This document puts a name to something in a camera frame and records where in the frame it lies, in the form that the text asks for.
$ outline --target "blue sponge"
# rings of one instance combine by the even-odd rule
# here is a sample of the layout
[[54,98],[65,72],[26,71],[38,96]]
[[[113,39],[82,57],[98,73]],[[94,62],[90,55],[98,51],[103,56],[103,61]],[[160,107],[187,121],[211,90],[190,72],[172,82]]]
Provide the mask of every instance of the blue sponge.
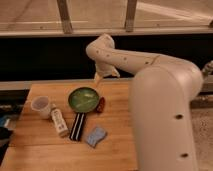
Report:
[[101,141],[102,139],[104,139],[107,135],[107,132],[97,126],[95,127],[92,132],[86,137],[86,142],[93,148],[95,148],[96,144]]

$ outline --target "white mug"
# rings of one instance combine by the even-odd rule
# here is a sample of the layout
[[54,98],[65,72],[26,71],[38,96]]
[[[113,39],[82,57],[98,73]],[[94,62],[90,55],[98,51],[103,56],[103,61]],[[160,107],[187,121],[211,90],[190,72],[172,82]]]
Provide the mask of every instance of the white mug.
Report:
[[52,105],[48,96],[35,97],[31,102],[31,109],[38,112],[42,119],[51,117]]

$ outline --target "floor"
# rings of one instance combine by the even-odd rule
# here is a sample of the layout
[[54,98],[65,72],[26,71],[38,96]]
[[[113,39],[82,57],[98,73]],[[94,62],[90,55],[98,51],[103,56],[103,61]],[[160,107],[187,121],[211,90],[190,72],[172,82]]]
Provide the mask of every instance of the floor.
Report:
[[[127,0],[67,2],[74,29],[124,27]],[[212,9],[212,0],[138,0],[135,27],[208,25]],[[0,1],[0,31],[60,29],[56,0]]]

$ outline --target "wooden cutting board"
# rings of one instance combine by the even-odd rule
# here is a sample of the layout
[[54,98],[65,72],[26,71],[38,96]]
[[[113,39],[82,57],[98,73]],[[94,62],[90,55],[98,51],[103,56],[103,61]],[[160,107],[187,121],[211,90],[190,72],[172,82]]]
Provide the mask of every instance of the wooden cutting board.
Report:
[[[105,97],[106,105],[103,113],[87,115],[81,142],[60,138],[53,122],[42,120],[30,108],[34,97],[49,96],[71,128],[75,113],[68,105],[68,96],[83,86],[95,88],[100,96]],[[104,81],[98,88],[92,80],[32,85],[1,171],[137,170],[128,97],[129,81]],[[84,139],[95,126],[103,127],[107,137],[93,149]]]

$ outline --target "spatula handle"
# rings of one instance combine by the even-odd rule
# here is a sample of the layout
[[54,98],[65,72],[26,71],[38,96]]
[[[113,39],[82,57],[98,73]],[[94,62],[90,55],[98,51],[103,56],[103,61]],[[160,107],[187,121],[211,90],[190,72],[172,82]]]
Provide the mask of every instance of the spatula handle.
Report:
[[85,113],[77,113],[75,116],[75,121],[73,123],[71,133],[70,133],[70,139],[73,141],[80,141],[82,130],[84,126],[85,121]]

